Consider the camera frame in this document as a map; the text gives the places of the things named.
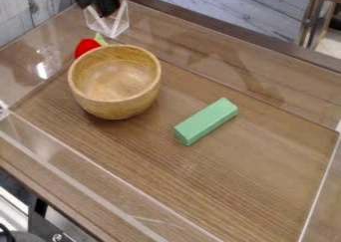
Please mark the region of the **light brown wooden bowl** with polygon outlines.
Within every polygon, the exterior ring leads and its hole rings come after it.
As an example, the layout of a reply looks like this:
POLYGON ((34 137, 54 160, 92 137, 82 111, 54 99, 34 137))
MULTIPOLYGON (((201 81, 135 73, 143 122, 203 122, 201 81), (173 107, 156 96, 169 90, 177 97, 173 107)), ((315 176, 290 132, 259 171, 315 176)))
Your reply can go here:
POLYGON ((108 45, 82 54, 68 70, 68 85, 86 113, 104 120, 139 115, 161 86, 156 56, 133 45, 108 45))

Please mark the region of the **green rectangular foam stick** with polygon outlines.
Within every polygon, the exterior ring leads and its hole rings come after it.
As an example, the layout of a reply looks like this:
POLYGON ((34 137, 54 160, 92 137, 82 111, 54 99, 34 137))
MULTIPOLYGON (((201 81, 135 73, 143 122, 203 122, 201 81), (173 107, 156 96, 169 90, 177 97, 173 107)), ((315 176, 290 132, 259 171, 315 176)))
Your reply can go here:
POLYGON ((229 121, 236 113, 236 105, 228 99, 220 98, 176 124, 172 134, 185 146, 189 146, 229 121))

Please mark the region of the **red plush strawberry toy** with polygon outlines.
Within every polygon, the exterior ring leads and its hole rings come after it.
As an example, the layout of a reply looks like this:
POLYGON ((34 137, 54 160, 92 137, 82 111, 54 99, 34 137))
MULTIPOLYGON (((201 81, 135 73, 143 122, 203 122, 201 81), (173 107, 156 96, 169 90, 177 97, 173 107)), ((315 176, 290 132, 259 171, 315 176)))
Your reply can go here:
POLYGON ((108 45, 108 43, 106 43, 104 37, 101 36, 100 33, 96 33, 93 39, 85 38, 78 42, 74 52, 73 52, 73 57, 78 58, 81 55, 84 55, 90 50, 100 48, 102 46, 106 46, 106 45, 108 45))

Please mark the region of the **metal table leg background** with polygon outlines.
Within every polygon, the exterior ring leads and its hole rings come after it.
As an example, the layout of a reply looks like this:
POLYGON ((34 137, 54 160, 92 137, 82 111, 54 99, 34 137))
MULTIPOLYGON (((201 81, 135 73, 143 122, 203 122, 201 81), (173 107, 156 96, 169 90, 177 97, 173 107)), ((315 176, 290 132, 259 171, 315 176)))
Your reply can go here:
POLYGON ((303 13, 298 45, 314 50, 327 32, 336 3, 327 0, 308 0, 303 13))

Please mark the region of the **black table leg bracket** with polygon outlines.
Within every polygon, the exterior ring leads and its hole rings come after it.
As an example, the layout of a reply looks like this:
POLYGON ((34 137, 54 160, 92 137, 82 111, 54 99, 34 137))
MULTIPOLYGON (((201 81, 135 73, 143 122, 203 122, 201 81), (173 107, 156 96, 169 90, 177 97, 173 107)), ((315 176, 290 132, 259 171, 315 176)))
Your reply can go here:
POLYGON ((28 231, 45 242, 74 242, 66 234, 46 220, 48 204, 36 198, 28 210, 28 231))

